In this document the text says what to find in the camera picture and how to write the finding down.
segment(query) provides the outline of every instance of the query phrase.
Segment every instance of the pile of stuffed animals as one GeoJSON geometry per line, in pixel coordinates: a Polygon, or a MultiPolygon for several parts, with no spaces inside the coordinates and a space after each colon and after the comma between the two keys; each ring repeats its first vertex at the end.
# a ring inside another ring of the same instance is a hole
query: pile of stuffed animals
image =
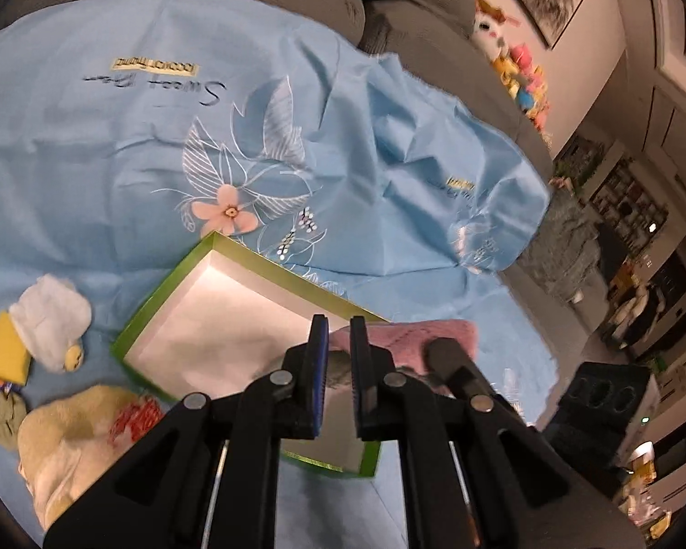
{"type": "Polygon", "coordinates": [[[476,9],[476,21],[470,40],[485,54],[511,98],[549,145],[551,138],[544,131],[549,101],[543,69],[539,65],[533,65],[531,51],[526,43],[509,47],[503,38],[503,25],[507,22],[518,25],[518,21],[505,15],[501,8],[494,7],[487,0],[476,0],[476,9]]]}

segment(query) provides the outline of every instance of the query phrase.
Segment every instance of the yellow sponge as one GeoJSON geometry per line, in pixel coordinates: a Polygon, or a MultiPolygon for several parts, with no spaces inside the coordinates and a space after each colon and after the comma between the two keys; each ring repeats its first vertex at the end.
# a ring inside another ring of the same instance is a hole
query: yellow sponge
{"type": "Polygon", "coordinates": [[[0,380],[24,386],[31,356],[7,312],[0,313],[0,380]]]}

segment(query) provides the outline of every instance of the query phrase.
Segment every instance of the pink flower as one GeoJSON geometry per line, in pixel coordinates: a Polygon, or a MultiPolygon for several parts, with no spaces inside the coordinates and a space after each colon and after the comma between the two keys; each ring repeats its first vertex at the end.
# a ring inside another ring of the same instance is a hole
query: pink flower
{"type": "Polygon", "coordinates": [[[259,220],[251,212],[239,207],[239,193],[233,186],[223,185],[216,192],[217,204],[194,202],[191,205],[193,214],[202,221],[206,221],[201,229],[201,237],[211,231],[219,231],[224,235],[241,235],[253,231],[259,226],[259,220]]]}

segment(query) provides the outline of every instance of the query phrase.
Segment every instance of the beige plush toy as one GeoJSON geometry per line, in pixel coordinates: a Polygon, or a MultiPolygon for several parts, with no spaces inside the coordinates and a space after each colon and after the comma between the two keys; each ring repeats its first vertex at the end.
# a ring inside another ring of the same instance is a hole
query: beige plush toy
{"type": "Polygon", "coordinates": [[[19,471],[44,529],[132,445],[110,442],[117,415],[137,401],[123,388],[95,386],[29,413],[18,431],[19,471]]]}

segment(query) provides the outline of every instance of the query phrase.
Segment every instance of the blue bedspread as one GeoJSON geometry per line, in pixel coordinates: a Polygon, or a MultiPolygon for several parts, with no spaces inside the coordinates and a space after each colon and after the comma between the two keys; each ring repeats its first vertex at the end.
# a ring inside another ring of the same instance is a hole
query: blue bedspread
{"type": "MultiPolygon", "coordinates": [[[[466,318],[529,420],[547,347],[494,271],[547,190],[455,98],[316,23],[252,0],[81,0],[0,32],[0,310],[47,272],[93,307],[86,362],[33,365],[31,408],[127,385],[108,347],[218,230],[390,320],[466,318]]],[[[395,449],[372,481],[280,471],[278,547],[404,547],[395,449]]],[[[40,541],[16,456],[0,496],[40,541]]]]}

